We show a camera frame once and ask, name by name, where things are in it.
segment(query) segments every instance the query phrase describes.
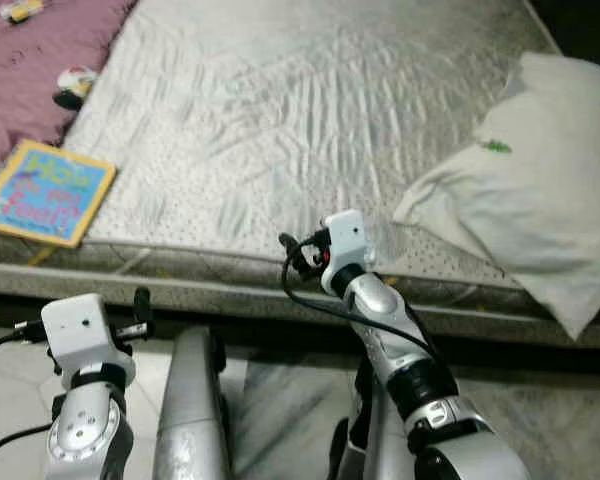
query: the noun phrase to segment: yellow book border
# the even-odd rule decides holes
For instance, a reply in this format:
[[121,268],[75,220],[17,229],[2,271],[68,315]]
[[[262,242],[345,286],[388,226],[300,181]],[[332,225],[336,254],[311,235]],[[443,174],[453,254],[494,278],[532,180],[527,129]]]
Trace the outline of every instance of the yellow book border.
[[75,153],[67,152],[60,148],[51,147],[49,145],[45,145],[44,143],[34,142],[33,140],[21,140],[18,146],[16,147],[16,151],[9,159],[7,160],[7,165],[0,172],[0,191],[2,187],[7,183],[7,181],[11,178],[11,176],[17,171],[17,169],[22,165],[24,161],[24,157],[31,150],[36,150],[39,152],[47,152],[53,155],[58,155],[60,157],[67,158],[76,163],[81,163],[83,165],[90,165],[94,167],[99,167],[105,170],[104,177],[100,181],[100,186],[98,190],[96,190],[95,195],[91,199],[91,203],[89,207],[84,211],[82,215],[82,219],[76,225],[76,228],[73,232],[73,235],[68,240],[62,240],[52,235],[44,235],[41,233],[33,233],[28,230],[11,227],[8,225],[0,225],[0,232],[10,233],[12,235],[17,235],[23,238],[30,238],[32,240],[38,240],[45,243],[51,243],[53,245],[59,245],[61,247],[71,247],[75,248],[82,240],[89,223],[93,219],[93,216],[96,213],[96,210],[102,203],[102,199],[104,198],[111,182],[113,181],[113,177],[116,173],[116,167],[107,162],[101,162],[99,160],[93,160],[88,157],[84,157],[82,155],[78,155]]

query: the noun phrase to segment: black connector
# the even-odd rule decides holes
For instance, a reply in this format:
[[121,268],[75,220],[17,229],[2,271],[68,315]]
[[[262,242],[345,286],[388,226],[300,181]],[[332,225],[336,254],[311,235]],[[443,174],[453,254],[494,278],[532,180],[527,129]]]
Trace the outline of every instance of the black connector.
[[152,336],[153,310],[151,310],[151,292],[147,287],[138,287],[133,295],[133,318],[136,323],[147,324],[147,335]]
[[331,245],[331,235],[329,235],[329,229],[323,228],[318,230],[311,237],[313,244],[320,249],[321,252],[326,251]]
[[31,320],[29,322],[16,323],[13,327],[13,330],[22,336],[22,340],[30,343],[47,341],[47,332],[44,330],[42,320]]
[[[278,241],[285,248],[287,255],[291,255],[291,252],[298,247],[298,241],[288,233],[281,233],[278,236]],[[315,276],[314,269],[311,268],[311,265],[305,260],[301,252],[298,252],[298,255],[293,258],[291,266],[298,272],[302,280],[309,280]]]

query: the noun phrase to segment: white pillowcase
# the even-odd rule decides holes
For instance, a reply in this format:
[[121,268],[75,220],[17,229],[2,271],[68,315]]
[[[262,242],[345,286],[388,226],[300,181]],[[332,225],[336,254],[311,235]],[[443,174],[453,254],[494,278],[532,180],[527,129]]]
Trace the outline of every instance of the white pillowcase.
[[600,309],[600,67],[525,53],[510,84],[394,220],[500,266],[575,339]]

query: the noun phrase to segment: floor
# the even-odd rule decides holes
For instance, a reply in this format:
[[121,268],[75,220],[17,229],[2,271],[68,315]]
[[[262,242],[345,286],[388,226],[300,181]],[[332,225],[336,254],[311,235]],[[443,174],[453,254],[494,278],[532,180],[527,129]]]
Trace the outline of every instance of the floor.
[[[61,387],[45,351],[42,345],[0,347],[0,438],[49,421]],[[235,431],[236,477],[324,479],[333,428],[351,402],[357,360],[228,352],[221,380]],[[127,391],[135,442],[125,478],[151,478],[170,353],[167,341],[136,345],[138,376]],[[456,373],[461,391],[520,453],[534,479],[600,480],[600,377],[488,368]],[[0,478],[44,478],[44,438],[2,448]]]

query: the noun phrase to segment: quilted mattress surface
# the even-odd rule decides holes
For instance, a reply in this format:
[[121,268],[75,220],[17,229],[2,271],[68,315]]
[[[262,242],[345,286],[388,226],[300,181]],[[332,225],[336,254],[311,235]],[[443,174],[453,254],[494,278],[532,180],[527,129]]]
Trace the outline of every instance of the quilted mattress surface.
[[86,242],[279,260],[353,207],[381,271],[511,285],[389,218],[550,48],[521,0],[142,0],[64,143],[120,168]]

